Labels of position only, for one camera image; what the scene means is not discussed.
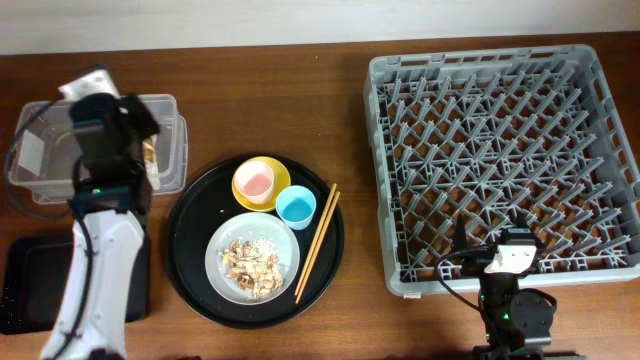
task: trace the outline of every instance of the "cup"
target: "cup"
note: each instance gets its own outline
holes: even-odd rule
[[[261,205],[273,196],[273,169],[259,160],[249,160],[233,174],[233,184],[250,202]]]
[[[309,226],[316,211],[316,198],[311,190],[294,185],[282,190],[276,199],[276,212],[293,230]]]

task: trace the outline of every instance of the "chopstick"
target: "chopstick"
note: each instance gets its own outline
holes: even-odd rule
[[[302,279],[302,286],[300,286],[300,290],[298,291],[298,297],[296,298],[296,304],[300,302],[300,298],[302,297],[302,293],[304,292],[304,287],[307,285],[307,280],[309,280],[309,274],[311,274],[311,270],[313,269],[313,265],[316,262],[316,257],[318,257],[318,251],[322,246],[322,242],[324,241],[324,235],[327,233],[327,228],[329,227],[329,223],[331,222],[331,218],[333,217],[333,211],[336,209],[336,205],[338,204],[338,198],[340,197],[340,191],[336,191],[336,195],[331,201],[331,207],[329,208],[329,212],[327,213],[327,217],[325,222],[322,224],[322,232],[320,233],[320,237],[318,238],[318,244],[313,252],[313,257],[311,258],[311,262],[309,263],[309,267],[307,273]]]
[[[329,197],[327,198],[327,203],[324,206],[324,210],[322,210],[322,216],[320,217],[320,222],[318,223],[318,228],[316,229],[315,235],[313,235],[313,241],[311,242],[311,247],[309,248],[309,254],[307,254],[307,260],[304,261],[304,266],[302,267],[302,272],[300,273],[300,280],[298,280],[298,285],[296,286],[296,292],[294,295],[298,295],[300,291],[300,286],[302,285],[302,279],[304,279],[305,274],[307,273],[309,267],[309,261],[311,261],[311,255],[315,251],[316,246],[318,245],[318,237],[320,237],[320,232],[322,231],[322,225],[324,224],[325,219],[327,218],[327,212],[329,211],[329,207],[331,205],[331,200],[333,199],[333,195],[336,192],[337,184],[333,184],[331,186],[331,191],[329,192]]]

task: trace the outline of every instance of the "brown wooden surface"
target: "brown wooden surface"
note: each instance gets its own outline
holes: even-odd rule
[[[449,295],[403,300],[385,287],[362,101],[368,62],[379,55],[571,43],[596,49],[640,158],[638,33],[1,57],[0,152],[6,152],[25,103],[50,98],[77,69],[104,63],[122,92],[176,97],[189,128],[188,181],[229,157],[268,152],[339,184],[346,246],[335,281],[298,318],[256,331],[209,322],[176,294],[163,272],[159,244],[177,196],[154,197],[151,314],[126,326],[132,359],[447,358],[444,353],[483,344],[483,323]],[[70,220],[29,219],[8,204],[4,193],[0,199],[0,269],[16,238],[70,229]],[[548,289],[559,301],[549,350],[576,350],[591,359],[637,358],[639,284]],[[35,358],[47,335],[0,336],[0,358]]]

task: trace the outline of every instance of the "blue cup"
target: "blue cup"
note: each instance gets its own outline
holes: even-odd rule
[[[293,230],[309,226],[316,211],[316,198],[304,186],[294,185],[282,190],[276,199],[278,216]]]

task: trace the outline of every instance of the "yellow plate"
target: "yellow plate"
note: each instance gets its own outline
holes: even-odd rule
[[[247,200],[247,198],[242,196],[242,194],[240,194],[240,191],[236,189],[235,182],[232,179],[231,191],[233,191],[233,197],[236,198],[236,200],[238,201],[238,203],[240,203],[240,205],[244,206],[245,208],[251,211],[258,211],[258,212],[271,211],[276,208],[276,199],[278,198],[278,195],[280,195],[282,190],[291,186],[291,176],[289,175],[289,170],[287,170],[287,168],[284,165],[282,165],[280,161],[267,156],[258,156],[258,157],[249,159],[247,161],[252,161],[252,160],[262,161],[265,164],[269,165],[269,167],[273,170],[274,181],[275,181],[275,184],[273,185],[273,196],[266,203],[261,205],[256,205],[250,202],[249,200]]]

